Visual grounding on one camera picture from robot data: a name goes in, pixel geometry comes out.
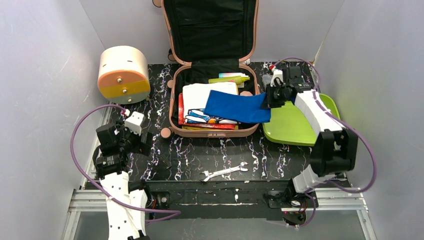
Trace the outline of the blue cloth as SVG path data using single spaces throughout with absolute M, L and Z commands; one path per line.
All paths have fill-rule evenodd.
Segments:
M 264 93 L 243 96 L 211 90 L 203 112 L 209 116 L 244 124 L 268 123 L 271 110 L 261 108 L 265 97 Z

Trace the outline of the green plastic tray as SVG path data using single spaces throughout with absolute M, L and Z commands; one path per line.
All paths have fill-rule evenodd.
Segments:
M 279 108 L 271 109 L 269 122 L 263 123 L 265 137 L 274 143 L 312 147 L 318 134 L 324 130 L 341 131 L 345 127 L 327 114 L 319 113 L 312 120 L 318 126 L 312 126 L 309 118 L 291 101 Z

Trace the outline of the pink hard-shell suitcase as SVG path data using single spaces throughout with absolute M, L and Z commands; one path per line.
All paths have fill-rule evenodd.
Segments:
M 169 127 L 161 130 L 188 138 L 241 138 L 257 124 L 241 123 L 238 130 L 185 130 L 178 122 L 179 94 L 189 84 L 206 84 L 219 73 L 241 72 L 250 77 L 242 91 L 260 92 L 255 72 L 241 62 L 255 51 L 257 0 L 163 0 L 160 3 L 169 34 L 170 50 L 180 64 L 170 88 Z

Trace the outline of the white printed garment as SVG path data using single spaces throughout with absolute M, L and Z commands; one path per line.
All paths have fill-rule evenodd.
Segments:
M 231 95 L 238 94 L 234 82 L 194 83 L 182 88 L 183 119 L 187 124 L 237 124 L 236 121 L 205 114 L 205 107 L 211 91 Z

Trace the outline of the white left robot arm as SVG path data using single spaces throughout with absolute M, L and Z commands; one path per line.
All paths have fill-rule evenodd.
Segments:
M 93 155 L 96 176 L 108 192 L 106 209 L 110 240 L 148 240 L 145 208 L 149 188 L 143 181 L 130 183 L 129 154 L 149 156 L 153 135 L 133 133 L 119 120 L 96 129 L 99 146 Z

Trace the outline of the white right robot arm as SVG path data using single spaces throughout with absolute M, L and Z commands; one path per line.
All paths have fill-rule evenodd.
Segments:
M 289 181 L 284 192 L 287 197 L 294 197 L 310 192 L 337 173 L 352 170 L 358 137 L 334 118 L 318 91 L 303 80 L 298 66 L 283 70 L 271 66 L 270 69 L 272 77 L 265 86 L 261 108 L 280 108 L 291 101 L 302 112 L 316 136 L 309 164 Z

